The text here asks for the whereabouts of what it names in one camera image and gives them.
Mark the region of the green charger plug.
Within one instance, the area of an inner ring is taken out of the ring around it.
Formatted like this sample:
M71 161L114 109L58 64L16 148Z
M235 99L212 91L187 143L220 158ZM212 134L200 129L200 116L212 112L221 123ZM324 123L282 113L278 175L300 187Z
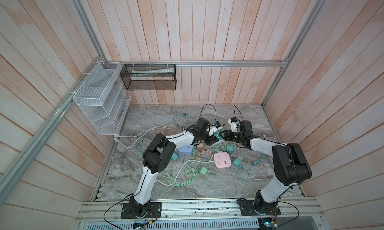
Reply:
M204 166L200 166L199 170L198 170L198 173L205 176L206 174L208 174L210 172L209 169L207 169L206 167Z

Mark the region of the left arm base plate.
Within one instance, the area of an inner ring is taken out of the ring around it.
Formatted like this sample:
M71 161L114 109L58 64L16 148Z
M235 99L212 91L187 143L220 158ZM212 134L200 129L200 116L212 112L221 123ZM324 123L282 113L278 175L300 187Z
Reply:
M136 202L124 203L121 212L121 219L158 219L161 217L161 213L161 202L148 202L143 206Z

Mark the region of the blue power strip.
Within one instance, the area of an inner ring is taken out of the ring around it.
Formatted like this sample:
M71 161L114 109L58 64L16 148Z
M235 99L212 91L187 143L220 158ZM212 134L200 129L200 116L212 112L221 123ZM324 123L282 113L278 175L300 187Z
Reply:
M194 150L193 145L185 145L183 147L178 148L178 152L183 155L190 155Z

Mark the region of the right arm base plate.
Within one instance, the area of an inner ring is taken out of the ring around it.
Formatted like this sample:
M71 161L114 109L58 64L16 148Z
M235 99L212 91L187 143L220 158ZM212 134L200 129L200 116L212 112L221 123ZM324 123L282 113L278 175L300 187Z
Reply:
M237 199L242 216L279 216L281 210L277 203L266 203L259 198L255 200L247 200L244 198Z

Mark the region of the teal plug from blue strip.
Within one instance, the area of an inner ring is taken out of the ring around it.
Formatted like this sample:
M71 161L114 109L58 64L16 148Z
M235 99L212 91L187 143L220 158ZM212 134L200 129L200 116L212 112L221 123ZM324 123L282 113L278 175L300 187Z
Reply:
M177 161L179 159L179 155L177 153L173 153L171 159L173 161Z

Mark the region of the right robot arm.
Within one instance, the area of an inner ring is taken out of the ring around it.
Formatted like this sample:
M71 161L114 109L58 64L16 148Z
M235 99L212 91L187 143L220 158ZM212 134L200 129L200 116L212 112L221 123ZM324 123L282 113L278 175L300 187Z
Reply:
M276 206L279 198L290 188L312 177L312 170L301 146L279 143L254 135L250 121L229 120L231 129L219 133L228 142L261 152L273 159L275 176L255 196L255 210L264 213Z

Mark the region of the teal charger plug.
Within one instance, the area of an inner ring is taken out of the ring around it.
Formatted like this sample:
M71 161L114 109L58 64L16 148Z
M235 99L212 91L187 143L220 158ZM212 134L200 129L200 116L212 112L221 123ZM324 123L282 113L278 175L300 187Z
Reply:
M228 146L226 146L226 152L228 153L228 154L233 154L234 153L234 147L233 146L230 146L230 145L228 145Z
M242 169L242 161L239 158L234 158L232 160L233 165L235 165L237 168Z

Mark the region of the pink power strip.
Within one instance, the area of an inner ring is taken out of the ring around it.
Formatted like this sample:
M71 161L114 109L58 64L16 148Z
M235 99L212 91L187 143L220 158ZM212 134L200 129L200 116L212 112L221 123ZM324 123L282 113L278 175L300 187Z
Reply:
M232 165L230 155L227 152L217 152L214 154L214 164L218 169L227 169Z

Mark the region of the pink charger plug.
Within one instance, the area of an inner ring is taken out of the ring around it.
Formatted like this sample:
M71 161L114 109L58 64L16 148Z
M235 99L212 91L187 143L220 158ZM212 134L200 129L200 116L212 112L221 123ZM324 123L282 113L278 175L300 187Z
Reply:
M197 145L197 150L199 151L202 151L206 148L206 144L205 143L200 143Z

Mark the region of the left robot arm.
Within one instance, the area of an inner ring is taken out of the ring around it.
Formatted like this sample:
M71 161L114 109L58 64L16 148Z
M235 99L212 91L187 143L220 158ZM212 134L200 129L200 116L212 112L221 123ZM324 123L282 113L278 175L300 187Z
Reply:
M136 213L140 215L147 207L157 176L168 166L176 149L200 142L211 146L219 142L215 134L222 128L218 121L211 124L205 118L198 118L181 133L172 136L157 134L143 153L143 174L137 190L130 197L130 204Z

